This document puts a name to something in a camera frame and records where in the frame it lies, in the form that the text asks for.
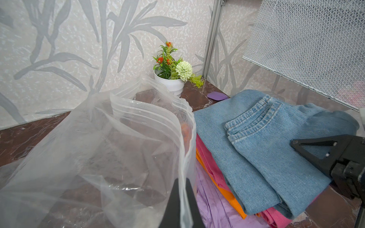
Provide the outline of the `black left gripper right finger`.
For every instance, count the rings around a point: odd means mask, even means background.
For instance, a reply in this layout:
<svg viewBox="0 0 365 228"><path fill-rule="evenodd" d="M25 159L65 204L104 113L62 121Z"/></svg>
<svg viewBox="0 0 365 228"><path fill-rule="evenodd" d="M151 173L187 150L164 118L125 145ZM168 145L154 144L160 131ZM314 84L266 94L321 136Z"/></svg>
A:
<svg viewBox="0 0 365 228"><path fill-rule="evenodd" d="M187 191L187 198L188 198L190 211L191 211L191 215L192 215L192 219L193 219L192 228L205 228L205 225L202 221L201 214L199 212L194 190L193 190L193 187L192 187L189 179L186 179L186 191Z"/></svg>

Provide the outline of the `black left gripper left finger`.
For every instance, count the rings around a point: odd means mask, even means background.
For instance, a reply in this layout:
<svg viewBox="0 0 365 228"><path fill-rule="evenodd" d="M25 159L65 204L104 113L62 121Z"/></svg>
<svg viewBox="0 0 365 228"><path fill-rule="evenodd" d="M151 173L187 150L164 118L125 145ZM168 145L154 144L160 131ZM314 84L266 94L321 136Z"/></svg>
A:
<svg viewBox="0 0 365 228"><path fill-rule="evenodd" d="M179 180L175 179L159 228L180 228Z"/></svg>

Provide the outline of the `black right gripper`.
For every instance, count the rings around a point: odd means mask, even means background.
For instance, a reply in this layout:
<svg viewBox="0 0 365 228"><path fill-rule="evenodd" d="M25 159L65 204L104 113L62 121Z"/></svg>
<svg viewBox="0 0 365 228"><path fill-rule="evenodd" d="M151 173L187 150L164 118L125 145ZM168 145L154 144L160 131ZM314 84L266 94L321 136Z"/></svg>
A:
<svg viewBox="0 0 365 228"><path fill-rule="evenodd" d="M294 139L291 147L328 177L340 193L361 199L355 228L365 226L365 139L337 135L315 139Z"/></svg>

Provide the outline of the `lilac trousers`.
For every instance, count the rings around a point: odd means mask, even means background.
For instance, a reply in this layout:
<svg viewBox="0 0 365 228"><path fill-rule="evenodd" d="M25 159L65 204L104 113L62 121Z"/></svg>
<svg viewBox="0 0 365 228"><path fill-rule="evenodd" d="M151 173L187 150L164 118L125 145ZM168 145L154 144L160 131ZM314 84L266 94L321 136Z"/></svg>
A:
<svg viewBox="0 0 365 228"><path fill-rule="evenodd" d="M267 228L261 218L248 216L245 219L229 204L215 187L203 169L196 163L196 201L202 221L207 228Z"/></svg>

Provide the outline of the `orange trousers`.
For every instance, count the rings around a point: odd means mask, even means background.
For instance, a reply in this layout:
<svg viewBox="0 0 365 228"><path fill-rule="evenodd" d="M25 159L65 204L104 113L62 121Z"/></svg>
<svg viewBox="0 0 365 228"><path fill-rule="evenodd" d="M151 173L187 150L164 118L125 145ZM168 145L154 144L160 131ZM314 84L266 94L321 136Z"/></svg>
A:
<svg viewBox="0 0 365 228"><path fill-rule="evenodd" d="M227 191L221 187L219 187L217 185L217 183L215 182L215 180L213 179L213 177L209 174L207 168L205 167L205 164L199 154L199 150L196 149L196 158L197 161L200 163L200 165L204 168L204 170L206 171L206 173L208 174L208 176L210 177L210 179L212 180L212 182L214 183L215 187L219 190L219 192L223 195L223 197L229 202L229 204L238 212L238 214L242 217L242 219L246 219L248 215L245 214L245 212L243 211L241 205L238 203L238 201L236 200L236 198L234 197L234 195L230 192Z"/></svg>

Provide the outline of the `pink garment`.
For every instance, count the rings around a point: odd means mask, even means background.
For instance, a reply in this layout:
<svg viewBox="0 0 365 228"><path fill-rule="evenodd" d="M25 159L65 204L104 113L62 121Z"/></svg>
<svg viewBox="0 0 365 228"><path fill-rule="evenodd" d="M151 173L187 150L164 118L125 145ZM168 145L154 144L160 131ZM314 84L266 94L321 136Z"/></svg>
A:
<svg viewBox="0 0 365 228"><path fill-rule="evenodd" d="M205 164L205 167L207 168L209 174L213 177L217 185L231 192L224 180L223 173L213 159L211 152L207 149L199 136L196 137L196 148L199 150L199 154ZM274 208L269 208L267 210L257 213L256 215L262 217L271 228L285 228L292 222L292 220L284 217Z"/></svg>

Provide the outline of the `grey-blue garment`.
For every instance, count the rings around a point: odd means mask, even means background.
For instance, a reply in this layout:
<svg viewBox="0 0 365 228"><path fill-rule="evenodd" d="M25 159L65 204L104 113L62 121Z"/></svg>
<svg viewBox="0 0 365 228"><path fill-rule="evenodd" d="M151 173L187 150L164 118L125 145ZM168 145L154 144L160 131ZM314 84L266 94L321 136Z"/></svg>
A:
<svg viewBox="0 0 365 228"><path fill-rule="evenodd" d="M312 103L290 105L257 90L194 113L197 134L211 152L244 212L274 208L294 219L330 184L290 145L294 139L355 135L359 123Z"/></svg>

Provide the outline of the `clear plastic vacuum bag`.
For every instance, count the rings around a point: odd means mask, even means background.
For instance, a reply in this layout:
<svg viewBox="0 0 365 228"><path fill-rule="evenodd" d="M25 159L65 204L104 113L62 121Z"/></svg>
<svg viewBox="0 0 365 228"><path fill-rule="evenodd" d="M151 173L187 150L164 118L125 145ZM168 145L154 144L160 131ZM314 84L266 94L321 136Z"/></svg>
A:
<svg viewBox="0 0 365 228"><path fill-rule="evenodd" d="M91 95L1 168L1 227L157 228L178 179L180 227L191 228L195 138L189 103L156 80Z"/></svg>

